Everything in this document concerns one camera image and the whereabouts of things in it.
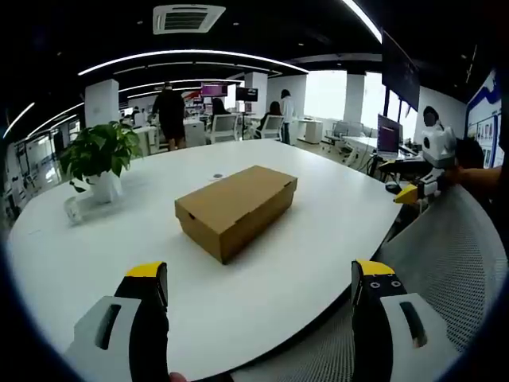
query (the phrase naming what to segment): ceiling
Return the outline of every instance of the ceiling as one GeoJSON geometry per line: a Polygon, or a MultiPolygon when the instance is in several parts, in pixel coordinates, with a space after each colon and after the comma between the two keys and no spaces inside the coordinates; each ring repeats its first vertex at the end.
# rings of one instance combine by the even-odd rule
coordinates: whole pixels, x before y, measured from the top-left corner
{"type": "MultiPolygon", "coordinates": [[[[3,44],[7,60],[0,74],[0,107],[6,109],[3,114],[12,121],[30,103],[36,105],[15,125],[8,139],[24,138],[55,114],[82,102],[87,85],[112,77],[122,89],[164,80],[227,78],[252,70],[269,75],[299,73],[245,57],[171,54],[124,61],[77,75],[91,66],[139,53],[214,49],[289,61],[308,70],[381,69],[380,43],[341,0],[207,0],[203,3],[226,7],[208,33],[153,35],[153,8],[170,3],[185,2],[127,5],[90,1],[76,6],[62,1],[37,4],[28,11],[26,4],[11,4],[13,17],[0,26],[2,36],[15,36],[3,44]],[[175,62],[185,64],[168,64],[175,62]]],[[[490,55],[484,51],[484,36],[477,28],[479,21],[470,22],[475,20],[475,13],[468,3],[461,16],[457,5],[437,0],[412,6],[403,0],[357,3],[412,57],[424,86],[466,101],[488,74],[492,66],[490,55]],[[476,58],[466,82],[474,50],[476,58]]],[[[124,92],[121,100],[150,90],[124,92]]]]}

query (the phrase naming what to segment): potted plant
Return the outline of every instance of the potted plant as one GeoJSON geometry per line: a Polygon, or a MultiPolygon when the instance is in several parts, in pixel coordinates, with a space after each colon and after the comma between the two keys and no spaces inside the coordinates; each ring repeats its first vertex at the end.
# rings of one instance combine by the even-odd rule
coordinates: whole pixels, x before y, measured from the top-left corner
{"type": "Polygon", "coordinates": [[[122,194],[122,168],[128,170],[131,158],[141,155],[138,144],[138,136],[125,124],[97,125],[80,132],[60,156],[60,164],[78,193],[85,189],[75,179],[90,185],[98,203],[111,202],[122,194]]]}

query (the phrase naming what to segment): white flower pot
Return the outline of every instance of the white flower pot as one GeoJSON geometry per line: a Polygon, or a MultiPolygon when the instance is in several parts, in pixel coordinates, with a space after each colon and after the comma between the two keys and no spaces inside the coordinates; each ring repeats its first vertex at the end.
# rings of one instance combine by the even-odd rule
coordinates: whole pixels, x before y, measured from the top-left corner
{"type": "Polygon", "coordinates": [[[111,171],[101,173],[99,176],[88,177],[90,189],[94,200],[99,203],[111,203],[122,196],[122,183],[120,178],[111,171]]]}

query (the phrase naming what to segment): green plant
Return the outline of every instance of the green plant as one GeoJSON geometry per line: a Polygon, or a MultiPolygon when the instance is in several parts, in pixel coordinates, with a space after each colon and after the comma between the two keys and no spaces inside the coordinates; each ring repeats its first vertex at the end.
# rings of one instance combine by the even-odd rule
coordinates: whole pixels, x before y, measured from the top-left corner
{"type": "Polygon", "coordinates": [[[69,182],[78,193],[84,188],[75,184],[74,179],[91,184],[88,177],[112,171],[120,177],[122,168],[130,167],[130,159],[141,155],[139,138],[122,123],[112,121],[84,129],[60,156],[64,173],[72,179],[69,182]]]}

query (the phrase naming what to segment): poster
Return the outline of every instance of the poster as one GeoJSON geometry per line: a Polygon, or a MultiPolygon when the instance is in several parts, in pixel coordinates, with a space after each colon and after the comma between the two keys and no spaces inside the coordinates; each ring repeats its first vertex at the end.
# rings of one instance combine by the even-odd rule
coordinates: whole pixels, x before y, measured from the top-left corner
{"type": "Polygon", "coordinates": [[[493,70],[467,105],[467,136],[483,149],[484,168],[501,166],[504,152],[499,147],[502,120],[502,92],[493,70]]]}

